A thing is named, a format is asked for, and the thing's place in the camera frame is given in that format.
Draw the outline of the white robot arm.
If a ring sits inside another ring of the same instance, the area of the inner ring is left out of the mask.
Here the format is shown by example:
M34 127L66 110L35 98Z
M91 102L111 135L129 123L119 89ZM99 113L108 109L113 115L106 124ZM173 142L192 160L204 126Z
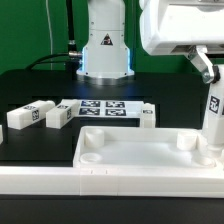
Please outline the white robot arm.
M124 43L123 0L87 0L89 39L78 75L97 84L134 75ZM183 55L206 83L221 70L209 56L224 54L224 0L139 0L140 38L149 55Z

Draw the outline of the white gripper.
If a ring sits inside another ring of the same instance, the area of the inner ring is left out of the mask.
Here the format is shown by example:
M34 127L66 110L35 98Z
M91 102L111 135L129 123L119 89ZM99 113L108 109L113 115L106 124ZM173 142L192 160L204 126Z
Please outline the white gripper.
M215 79L209 54L224 53L224 0L139 0L140 37L149 55L183 55Z

